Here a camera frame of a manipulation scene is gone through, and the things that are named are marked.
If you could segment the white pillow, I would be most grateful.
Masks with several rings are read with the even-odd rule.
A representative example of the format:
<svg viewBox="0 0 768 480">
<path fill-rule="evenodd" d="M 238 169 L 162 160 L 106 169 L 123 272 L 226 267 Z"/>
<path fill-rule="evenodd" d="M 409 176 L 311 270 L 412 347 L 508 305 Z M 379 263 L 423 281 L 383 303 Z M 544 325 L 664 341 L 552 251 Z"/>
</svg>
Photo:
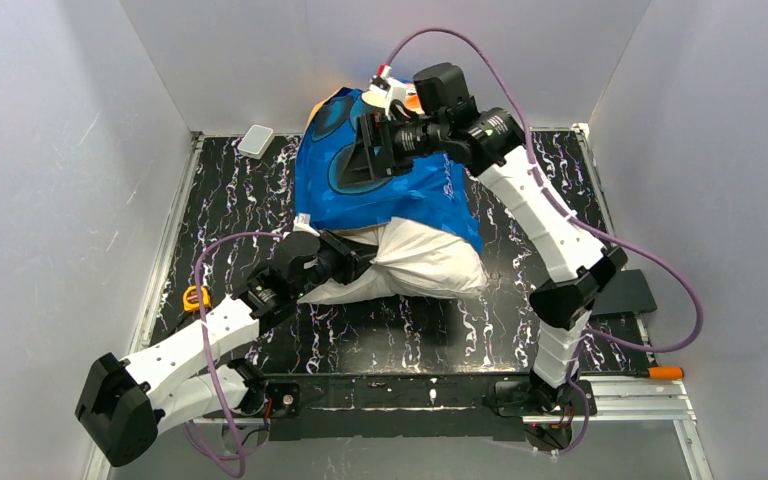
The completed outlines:
<svg viewBox="0 0 768 480">
<path fill-rule="evenodd" d="M 377 255 L 359 279 L 347 285 L 330 280 L 301 303 L 340 305 L 394 295 L 471 300 L 487 287 L 479 254 L 455 234 L 400 217 L 336 234 L 375 246 Z"/>
</svg>

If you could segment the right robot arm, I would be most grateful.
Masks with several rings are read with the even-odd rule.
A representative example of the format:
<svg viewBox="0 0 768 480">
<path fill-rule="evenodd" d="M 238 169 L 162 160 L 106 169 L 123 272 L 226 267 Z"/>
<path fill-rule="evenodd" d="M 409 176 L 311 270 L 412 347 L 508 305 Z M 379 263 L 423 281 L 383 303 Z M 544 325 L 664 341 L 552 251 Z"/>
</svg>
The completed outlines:
<svg viewBox="0 0 768 480">
<path fill-rule="evenodd" d="M 529 297 L 540 319 L 531 377 L 547 389 L 560 388 L 576 366 L 594 301 L 626 264 L 625 252 L 577 226 L 576 214 L 534 162 L 530 135 L 508 111 L 480 110 L 460 67 L 439 63 L 407 84 L 383 63 L 369 91 L 377 110 L 358 117 L 338 185 L 404 175 L 416 158 L 438 152 L 464 165 L 509 210 L 545 263 L 549 278 Z"/>
</svg>

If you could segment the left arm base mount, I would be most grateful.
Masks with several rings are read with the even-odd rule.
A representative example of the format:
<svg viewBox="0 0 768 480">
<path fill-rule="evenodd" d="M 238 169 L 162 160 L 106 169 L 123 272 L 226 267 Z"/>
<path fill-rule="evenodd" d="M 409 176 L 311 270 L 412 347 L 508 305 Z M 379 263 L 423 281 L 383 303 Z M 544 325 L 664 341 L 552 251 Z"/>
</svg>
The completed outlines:
<svg viewBox="0 0 768 480">
<path fill-rule="evenodd" d="M 299 415 L 301 389 L 298 383 L 267 376 L 245 359 L 231 360 L 227 367 L 241 377 L 237 384 L 246 388 L 240 400 L 230 402 L 236 413 L 266 420 Z"/>
</svg>

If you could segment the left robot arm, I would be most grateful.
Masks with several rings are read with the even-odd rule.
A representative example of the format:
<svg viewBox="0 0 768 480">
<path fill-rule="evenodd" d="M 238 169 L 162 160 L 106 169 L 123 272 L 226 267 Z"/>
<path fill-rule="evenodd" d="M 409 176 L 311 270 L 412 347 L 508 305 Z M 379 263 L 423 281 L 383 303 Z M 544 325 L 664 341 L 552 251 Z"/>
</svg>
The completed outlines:
<svg viewBox="0 0 768 480">
<path fill-rule="evenodd" d="M 292 232 L 229 297 L 180 331 L 122 359 L 106 353 L 90 366 L 75 417 L 114 467 L 144 454 L 165 431 L 266 390 L 242 367 L 216 367 L 296 312 L 298 301 L 334 281 L 365 273 L 377 249 L 323 230 Z"/>
</svg>

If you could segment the yellow and blue pillowcase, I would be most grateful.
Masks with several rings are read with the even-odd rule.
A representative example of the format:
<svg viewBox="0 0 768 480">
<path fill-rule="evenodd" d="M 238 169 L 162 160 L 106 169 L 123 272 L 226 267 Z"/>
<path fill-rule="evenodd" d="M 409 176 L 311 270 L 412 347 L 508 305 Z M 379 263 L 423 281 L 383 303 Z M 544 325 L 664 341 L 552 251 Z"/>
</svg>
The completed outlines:
<svg viewBox="0 0 768 480">
<path fill-rule="evenodd" d="M 362 91 L 342 87 L 316 110 L 295 160 L 295 213 L 315 229 L 348 231 L 384 225 L 398 217 L 453 234 L 482 251 L 479 222 L 471 213 L 463 165 L 438 152 L 413 160 L 389 176 L 369 171 L 357 143 L 358 119 L 374 112 Z"/>
</svg>

